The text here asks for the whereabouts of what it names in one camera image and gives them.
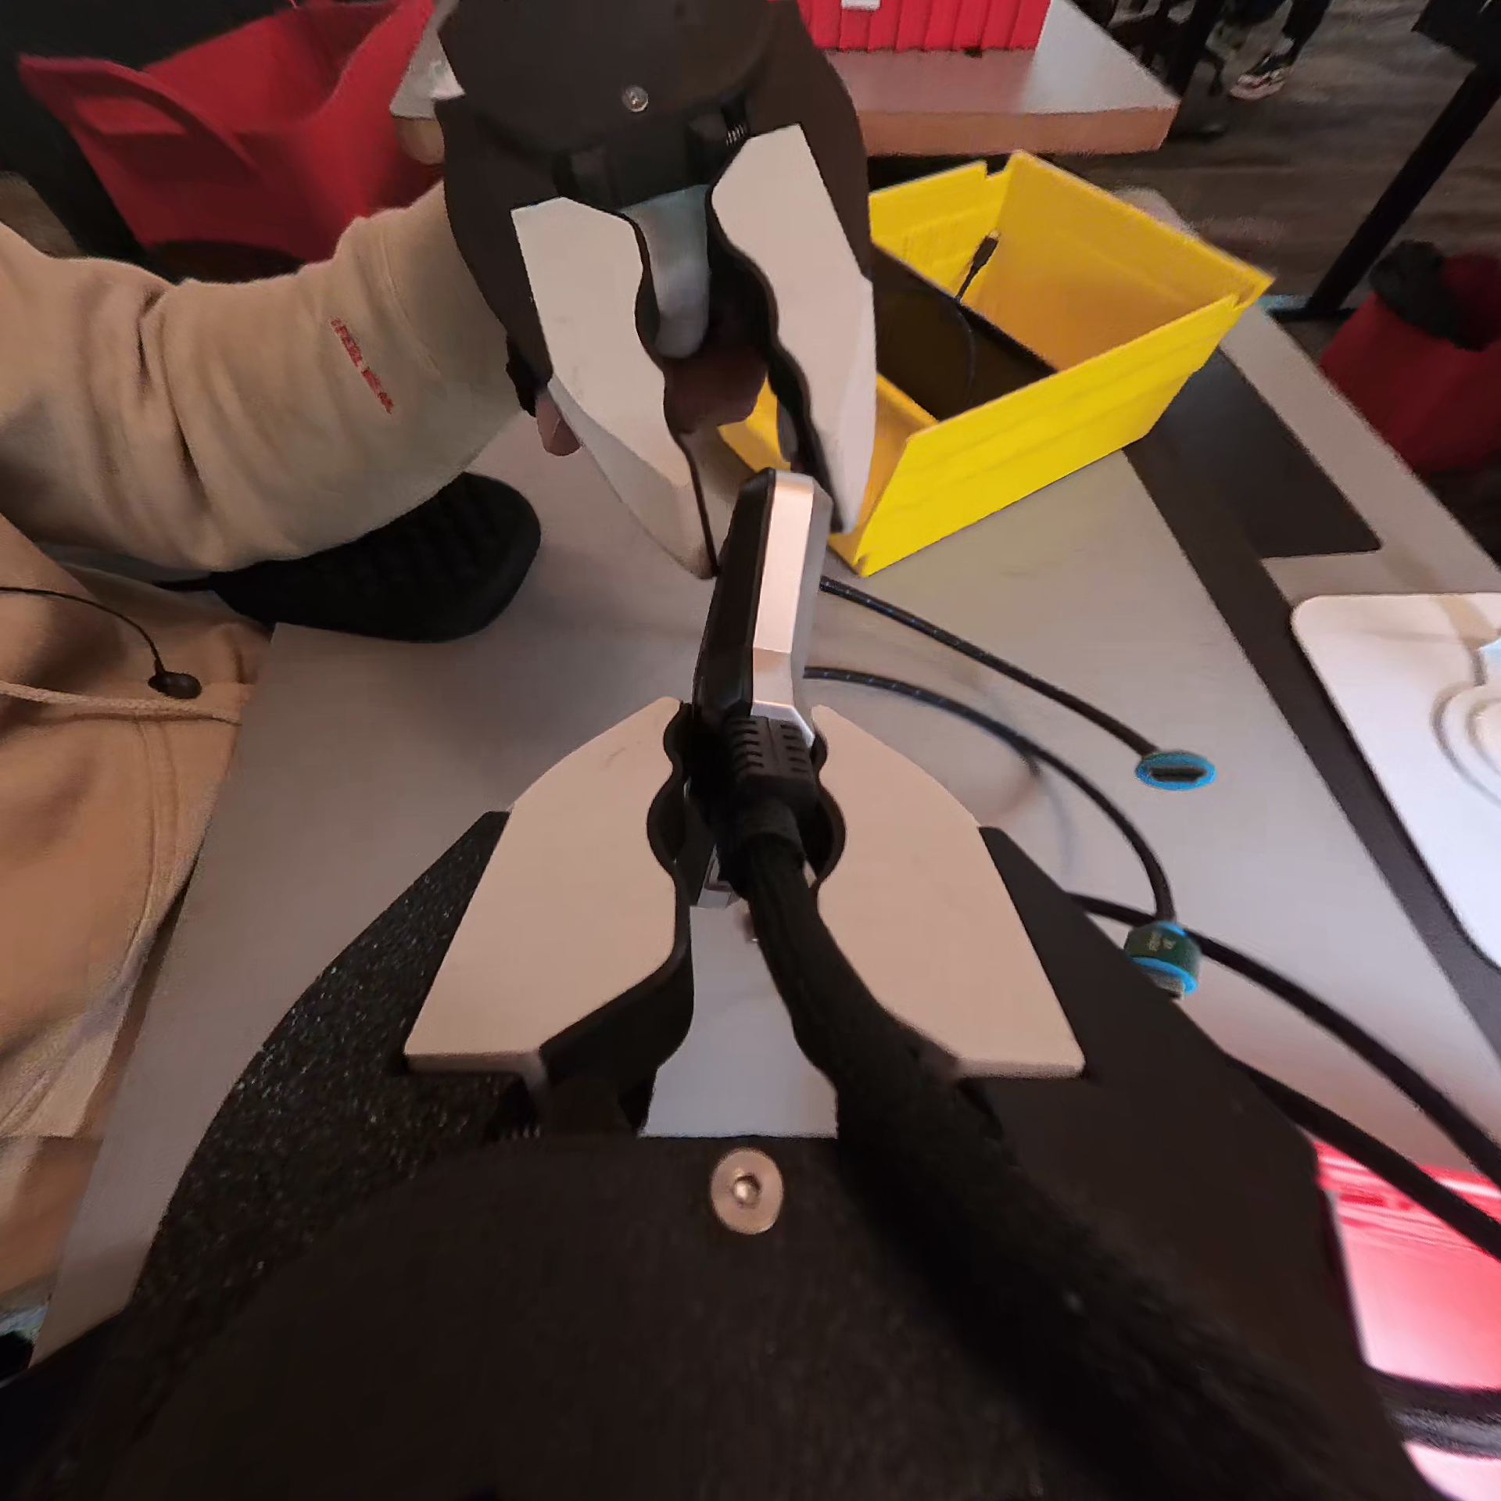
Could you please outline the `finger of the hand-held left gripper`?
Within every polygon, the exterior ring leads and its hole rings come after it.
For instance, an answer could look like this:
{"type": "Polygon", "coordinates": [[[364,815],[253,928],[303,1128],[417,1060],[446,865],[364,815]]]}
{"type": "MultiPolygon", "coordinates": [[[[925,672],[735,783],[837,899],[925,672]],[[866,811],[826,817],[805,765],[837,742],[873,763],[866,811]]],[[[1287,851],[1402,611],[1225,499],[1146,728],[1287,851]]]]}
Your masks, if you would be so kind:
{"type": "Polygon", "coordinates": [[[644,334],[648,254],[637,225],[573,199],[514,213],[551,363],[549,397],[615,497],[696,577],[716,552],[694,461],[665,415],[665,375],[644,334]]]}
{"type": "Polygon", "coordinates": [[[876,451],[875,291],[801,127],[742,141],[710,216],[757,288],[796,463],[832,499],[832,527],[851,533],[876,451]]]}

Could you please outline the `red ribbed bin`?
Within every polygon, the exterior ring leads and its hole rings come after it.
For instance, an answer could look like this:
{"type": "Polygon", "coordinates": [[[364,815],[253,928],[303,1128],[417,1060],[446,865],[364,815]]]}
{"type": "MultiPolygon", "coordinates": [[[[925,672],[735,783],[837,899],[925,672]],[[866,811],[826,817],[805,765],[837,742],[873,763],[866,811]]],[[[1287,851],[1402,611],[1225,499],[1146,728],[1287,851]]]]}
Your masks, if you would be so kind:
{"type": "Polygon", "coordinates": [[[830,52],[1035,50],[1050,2],[800,2],[830,52]]]}

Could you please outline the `silver black adapter hub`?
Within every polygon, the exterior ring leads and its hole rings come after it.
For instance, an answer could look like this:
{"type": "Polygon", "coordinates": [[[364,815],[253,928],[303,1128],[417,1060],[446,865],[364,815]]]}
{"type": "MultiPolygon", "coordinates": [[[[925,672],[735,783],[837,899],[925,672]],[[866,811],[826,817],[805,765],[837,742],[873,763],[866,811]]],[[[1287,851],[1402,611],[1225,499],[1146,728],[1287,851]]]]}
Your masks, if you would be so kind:
{"type": "Polygon", "coordinates": [[[737,901],[735,824],[771,799],[821,840],[823,761],[803,674],[833,504],[816,479],[764,470],[742,486],[696,663],[689,797],[699,820],[689,872],[699,906],[737,901]]]}

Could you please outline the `person's left forearm beige sleeve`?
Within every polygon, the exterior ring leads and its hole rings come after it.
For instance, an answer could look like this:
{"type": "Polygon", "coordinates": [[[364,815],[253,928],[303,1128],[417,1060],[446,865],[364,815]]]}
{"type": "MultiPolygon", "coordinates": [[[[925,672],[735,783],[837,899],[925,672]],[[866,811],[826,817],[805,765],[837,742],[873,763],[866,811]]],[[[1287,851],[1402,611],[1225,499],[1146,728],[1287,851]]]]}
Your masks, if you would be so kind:
{"type": "Polygon", "coordinates": [[[4,583],[47,551],[231,572],[419,508],[519,415],[446,188],[333,258],[171,284],[3,233],[4,583]]]}

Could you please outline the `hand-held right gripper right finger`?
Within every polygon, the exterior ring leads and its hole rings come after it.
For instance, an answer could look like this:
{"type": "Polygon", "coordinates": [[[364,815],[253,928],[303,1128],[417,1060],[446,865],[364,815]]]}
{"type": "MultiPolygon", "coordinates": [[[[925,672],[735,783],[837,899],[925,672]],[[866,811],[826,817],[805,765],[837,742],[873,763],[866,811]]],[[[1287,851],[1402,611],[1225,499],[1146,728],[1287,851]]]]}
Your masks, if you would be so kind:
{"type": "Polygon", "coordinates": [[[950,1080],[1080,1078],[1084,1049],[978,820],[869,731],[814,717],[842,820],[819,913],[876,1003],[950,1080]]]}

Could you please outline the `black table leg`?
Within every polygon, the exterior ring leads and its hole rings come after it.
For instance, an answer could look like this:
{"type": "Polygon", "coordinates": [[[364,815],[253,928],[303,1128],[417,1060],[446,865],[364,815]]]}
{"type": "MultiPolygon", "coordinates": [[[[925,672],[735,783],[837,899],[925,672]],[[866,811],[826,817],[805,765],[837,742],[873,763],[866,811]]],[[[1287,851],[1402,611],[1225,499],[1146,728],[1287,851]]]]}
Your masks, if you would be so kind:
{"type": "Polygon", "coordinates": [[[1436,184],[1455,163],[1475,132],[1487,122],[1500,99],[1496,65],[1479,63],[1416,145],[1402,170],[1382,191],[1371,213],[1343,247],[1330,270],[1307,297],[1268,295],[1262,308],[1284,325],[1320,320],[1345,322],[1350,297],[1395,247],[1400,231],[1418,213],[1436,184]]]}

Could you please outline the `person's beige hoodie torso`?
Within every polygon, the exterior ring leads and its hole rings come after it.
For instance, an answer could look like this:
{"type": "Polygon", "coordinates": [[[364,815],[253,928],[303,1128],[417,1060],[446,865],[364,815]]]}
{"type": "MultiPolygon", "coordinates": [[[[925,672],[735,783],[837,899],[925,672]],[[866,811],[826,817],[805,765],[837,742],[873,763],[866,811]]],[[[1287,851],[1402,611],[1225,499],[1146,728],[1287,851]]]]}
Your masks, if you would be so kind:
{"type": "Polygon", "coordinates": [[[45,1301],[269,636],[4,522],[3,1292],[45,1301]]]}

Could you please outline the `black bin divider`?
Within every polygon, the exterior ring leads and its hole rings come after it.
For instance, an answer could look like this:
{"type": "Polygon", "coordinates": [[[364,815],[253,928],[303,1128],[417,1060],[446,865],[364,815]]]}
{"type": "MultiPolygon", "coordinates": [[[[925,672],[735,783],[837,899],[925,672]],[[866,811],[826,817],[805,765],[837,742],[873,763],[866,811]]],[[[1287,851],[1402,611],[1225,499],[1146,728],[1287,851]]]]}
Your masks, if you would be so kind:
{"type": "Polygon", "coordinates": [[[903,259],[873,252],[876,368],[928,417],[957,420],[1055,368],[903,259]]]}

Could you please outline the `white desk stand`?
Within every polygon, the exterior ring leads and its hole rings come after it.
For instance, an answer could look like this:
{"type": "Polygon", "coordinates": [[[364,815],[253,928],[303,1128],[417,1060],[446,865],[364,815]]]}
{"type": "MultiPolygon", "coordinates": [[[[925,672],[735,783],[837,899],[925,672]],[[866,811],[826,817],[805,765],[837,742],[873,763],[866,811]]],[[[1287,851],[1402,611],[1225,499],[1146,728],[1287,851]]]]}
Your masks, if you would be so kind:
{"type": "Polygon", "coordinates": [[[1291,627],[1461,929],[1500,965],[1500,593],[1318,595],[1291,627]]]}

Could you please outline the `black textured pad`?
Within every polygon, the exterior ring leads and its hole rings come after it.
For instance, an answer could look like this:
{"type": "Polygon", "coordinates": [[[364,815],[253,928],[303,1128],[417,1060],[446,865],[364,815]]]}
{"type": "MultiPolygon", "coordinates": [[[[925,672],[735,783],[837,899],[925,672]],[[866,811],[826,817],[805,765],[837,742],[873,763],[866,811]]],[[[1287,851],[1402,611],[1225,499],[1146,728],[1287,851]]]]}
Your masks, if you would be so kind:
{"type": "Polygon", "coordinates": [[[512,484],[464,474],[431,501],[355,542],[235,572],[163,581],[213,593],[263,627],[294,626],[405,645],[481,633],[515,601],[542,542],[512,484]]]}

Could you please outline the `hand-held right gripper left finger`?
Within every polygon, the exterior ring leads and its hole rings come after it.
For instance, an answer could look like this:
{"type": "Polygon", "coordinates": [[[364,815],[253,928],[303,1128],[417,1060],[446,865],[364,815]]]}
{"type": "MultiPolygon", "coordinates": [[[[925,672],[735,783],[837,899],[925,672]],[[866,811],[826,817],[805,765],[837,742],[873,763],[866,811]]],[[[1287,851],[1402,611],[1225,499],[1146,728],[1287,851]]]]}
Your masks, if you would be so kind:
{"type": "Polygon", "coordinates": [[[685,704],[658,699],[515,803],[406,1037],[422,1074],[639,1096],[692,1022],[685,704]]]}

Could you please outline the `yellow plastic bin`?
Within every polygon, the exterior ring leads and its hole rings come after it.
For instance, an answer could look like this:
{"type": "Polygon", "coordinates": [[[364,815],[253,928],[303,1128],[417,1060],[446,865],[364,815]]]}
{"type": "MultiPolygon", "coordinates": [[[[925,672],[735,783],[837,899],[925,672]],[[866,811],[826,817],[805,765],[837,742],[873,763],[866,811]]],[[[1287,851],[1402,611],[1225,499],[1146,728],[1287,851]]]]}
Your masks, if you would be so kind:
{"type": "Polygon", "coordinates": [[[876,379],[876,451],[853,533],[873,576],[1148,436],[1271,275],[1169,218],[1014,154],[878,190],[875,245],[1055,368],[939,422],[876,379]]]}

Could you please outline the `person's left hand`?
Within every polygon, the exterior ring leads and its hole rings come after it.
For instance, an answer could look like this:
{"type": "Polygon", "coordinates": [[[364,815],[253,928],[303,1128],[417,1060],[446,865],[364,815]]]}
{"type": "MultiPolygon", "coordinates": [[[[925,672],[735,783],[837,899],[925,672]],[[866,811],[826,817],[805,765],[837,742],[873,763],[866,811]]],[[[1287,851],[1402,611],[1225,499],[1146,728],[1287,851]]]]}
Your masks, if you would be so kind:
{"type": "MultiPolygon", "coordinates": [[[[766,383],[764,361],[741,345],[707,347],[687,359],[665,361],[662,372],[667,422],[682,436],[742,422],[755,409],[766,383]]],[[[569,458],[582,449],[548,393],[537,395],[533,415],[546,452],[569,458]]]]}

